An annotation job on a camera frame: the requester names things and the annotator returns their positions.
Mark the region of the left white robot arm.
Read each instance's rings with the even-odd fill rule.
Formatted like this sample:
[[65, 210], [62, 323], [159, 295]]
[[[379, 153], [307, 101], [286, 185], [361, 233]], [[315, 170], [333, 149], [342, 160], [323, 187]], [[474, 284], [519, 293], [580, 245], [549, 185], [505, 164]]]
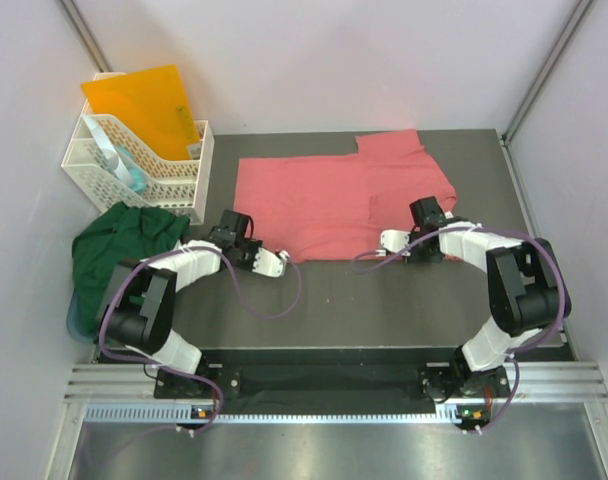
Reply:
[[173, 329], [176, 293], [227, 266], [250, 271], [262, 242], [253, 238], [254, 221], [226, 210], [202, 240], [146, 260], [125, 259], [114, 268], [98, 311], [99, 345], [130, 350], [125, 361], [152, 361], [178, 371], [176, 384], [189, 396], [210, 387], [211, 374], [200, 366], [202, 352]]

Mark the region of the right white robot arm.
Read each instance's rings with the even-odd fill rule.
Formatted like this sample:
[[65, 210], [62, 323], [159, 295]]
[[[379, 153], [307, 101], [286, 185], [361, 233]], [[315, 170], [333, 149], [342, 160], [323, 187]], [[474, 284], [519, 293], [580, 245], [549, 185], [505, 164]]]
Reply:
[[505, 236], [449, 217], [434, 197], [409, 208], [414, 221], [410, 262], [455, 257], [487, 275], [490, 318], [449, 361], [453, 388], [474, 395], [508, 354], [569, 316], [570, 295], [547, 240]]

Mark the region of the pink t shirt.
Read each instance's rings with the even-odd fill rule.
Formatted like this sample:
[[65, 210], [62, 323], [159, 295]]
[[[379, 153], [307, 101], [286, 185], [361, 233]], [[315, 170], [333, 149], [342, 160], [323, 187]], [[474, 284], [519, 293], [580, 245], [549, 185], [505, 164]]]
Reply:
[[378, 248], [384, 230], [411, 230], [411, 203], [434, 197], [455, 207], [455, 187], [416, 131], [355, 141], [345, 155], [240, 160], [233, 208], [253, 218], [267, 249], [297, 262], [350, 260]]

